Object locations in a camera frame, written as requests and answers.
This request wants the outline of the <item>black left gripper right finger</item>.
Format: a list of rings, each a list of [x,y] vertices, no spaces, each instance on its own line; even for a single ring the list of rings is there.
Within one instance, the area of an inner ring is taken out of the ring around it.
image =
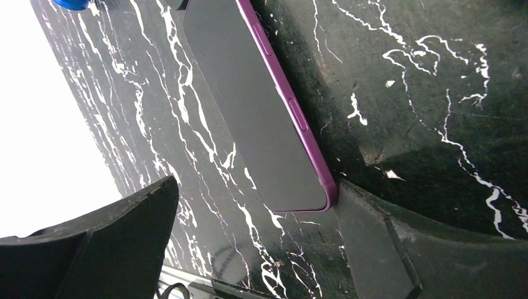
[[[527,242],[452,227],[348,181],[334,208],[359,298],[526,298]]]

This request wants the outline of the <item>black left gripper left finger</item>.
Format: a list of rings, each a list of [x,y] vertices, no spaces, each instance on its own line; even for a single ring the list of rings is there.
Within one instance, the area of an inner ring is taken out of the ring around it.
[[[153,298],[178,200],[167,176],[27,237],[3,237],[1,297]]]

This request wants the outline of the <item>purple smartphone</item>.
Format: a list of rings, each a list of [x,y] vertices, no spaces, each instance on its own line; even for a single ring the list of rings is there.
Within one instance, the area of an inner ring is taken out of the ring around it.
[[[189,1],[182,28],[264,204],[322,212],[338,188],[250,1]]]

